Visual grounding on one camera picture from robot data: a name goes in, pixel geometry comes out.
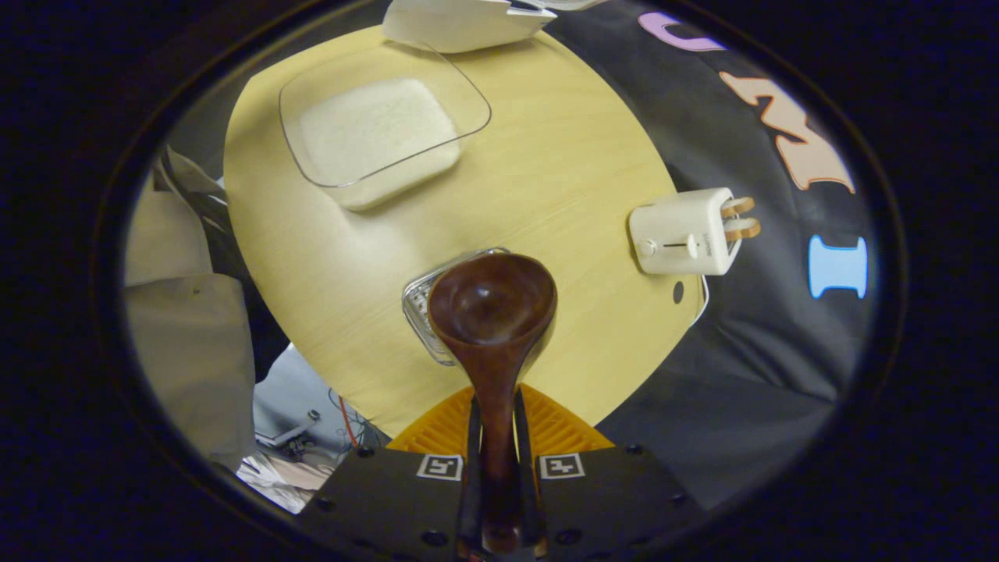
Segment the person's beige clothing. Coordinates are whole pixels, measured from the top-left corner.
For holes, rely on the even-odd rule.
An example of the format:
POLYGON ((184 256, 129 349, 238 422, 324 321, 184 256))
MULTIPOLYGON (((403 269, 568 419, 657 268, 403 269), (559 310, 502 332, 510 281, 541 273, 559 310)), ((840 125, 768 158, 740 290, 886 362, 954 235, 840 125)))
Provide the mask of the person's beige clothing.
POLYGON ((155 158, 125 237, 123 299, 143 373, 207 462, 236 472, 254 452, 254 357, 245 292, 222 270, 200 206, 221 187, 171 148, 155 158))

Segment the brown wooden spoon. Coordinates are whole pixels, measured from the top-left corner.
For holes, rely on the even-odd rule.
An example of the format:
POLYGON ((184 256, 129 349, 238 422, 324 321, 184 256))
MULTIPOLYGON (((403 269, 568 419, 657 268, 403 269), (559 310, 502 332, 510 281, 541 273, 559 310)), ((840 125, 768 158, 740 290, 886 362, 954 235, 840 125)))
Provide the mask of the brown wooden spoon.
POLYGON ((471 381, 479 409, 482 544, 496 554, 521 547, 515 392, 549 341, 559 303, 553 274, 535 258, 485 254, 436 279, 428 296, 432 331, 471 381))

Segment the clear square glass dish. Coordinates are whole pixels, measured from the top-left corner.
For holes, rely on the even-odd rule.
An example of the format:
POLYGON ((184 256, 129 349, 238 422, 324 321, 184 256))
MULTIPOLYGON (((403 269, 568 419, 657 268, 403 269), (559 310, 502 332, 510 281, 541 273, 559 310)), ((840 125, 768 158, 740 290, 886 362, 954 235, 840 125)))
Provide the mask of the clear square glass dish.
POLYGON ((304 180, 367 212, 456 167, 492 107, 444 54, 386 41, 297 74, 279 121, 304 180))

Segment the white rice cooker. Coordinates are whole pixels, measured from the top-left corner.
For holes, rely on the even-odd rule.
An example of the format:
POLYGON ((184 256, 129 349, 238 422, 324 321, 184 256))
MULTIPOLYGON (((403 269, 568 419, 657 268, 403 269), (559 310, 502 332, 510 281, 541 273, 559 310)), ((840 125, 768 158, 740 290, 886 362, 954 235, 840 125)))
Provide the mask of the white rice cooker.
POLYGON ((382 32, 397 43, 442 54, 471 52, 534 37, 560 12, 611 0, 392 0, 382 32))

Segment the clear chopstick holder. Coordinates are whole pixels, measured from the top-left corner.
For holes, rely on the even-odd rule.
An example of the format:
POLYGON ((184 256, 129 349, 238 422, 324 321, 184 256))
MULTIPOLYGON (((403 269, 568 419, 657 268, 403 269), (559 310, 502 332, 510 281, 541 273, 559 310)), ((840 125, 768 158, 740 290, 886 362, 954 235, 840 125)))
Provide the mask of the clear chopstick holder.
POLYGON ((460 265, 481 256, 492 255, 492 254, 509 254, 510 250, 504 247, 490 247, 485 249, 479 249, 471 252, 465 252, 459 256, 454 257, 452 260, 440 263, 434 268, 429 269, 421 276, 411 279, 411 281, 404 286, 402 292, 402 310, 404 317, 409 323, 410 327, 413 329, 414 334, 418 336, 421 344, 428 351, 429 356, 432 357, 439 365, 446 367, 456 366, 454 362, 453 355, 450 350, 440 342, 439 337, 432 330, 431 323, 429 323, 428 316, 428 299, 429 292, 431 292, 436 280, 445 273, 450 268, 460 265))

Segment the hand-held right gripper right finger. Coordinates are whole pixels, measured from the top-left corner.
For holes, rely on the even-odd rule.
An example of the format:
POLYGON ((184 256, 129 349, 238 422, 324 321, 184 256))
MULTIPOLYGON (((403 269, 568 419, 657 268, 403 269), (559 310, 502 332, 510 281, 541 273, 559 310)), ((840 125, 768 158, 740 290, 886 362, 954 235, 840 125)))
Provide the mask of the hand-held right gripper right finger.
POLYGON ((536 562, 639 562, 706 510, 641 443, 614 444, 538 389, 515 395, 520 537, 536 562))

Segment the white toaster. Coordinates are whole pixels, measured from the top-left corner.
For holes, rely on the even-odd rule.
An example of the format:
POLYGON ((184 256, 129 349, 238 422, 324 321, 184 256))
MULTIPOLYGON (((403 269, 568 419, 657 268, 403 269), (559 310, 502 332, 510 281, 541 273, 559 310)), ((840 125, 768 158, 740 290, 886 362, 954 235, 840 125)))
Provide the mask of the white toaster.
POLYGON ((663 276, 727 274, 741 245, 725 234, 722 207, 732 200, 727 188, 692 190, 632 210, 627 233, 640 271, 663 276))

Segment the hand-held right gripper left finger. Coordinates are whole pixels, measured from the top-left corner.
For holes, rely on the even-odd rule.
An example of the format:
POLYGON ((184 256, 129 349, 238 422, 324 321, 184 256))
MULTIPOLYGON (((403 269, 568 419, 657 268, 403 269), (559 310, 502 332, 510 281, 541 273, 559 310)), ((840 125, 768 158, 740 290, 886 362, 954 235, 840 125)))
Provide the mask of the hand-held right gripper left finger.
POLYGON ((350 452, 300 513, 352 562, 459 562, 481 530, 478 406, 465 387, 385 447, 350 452))

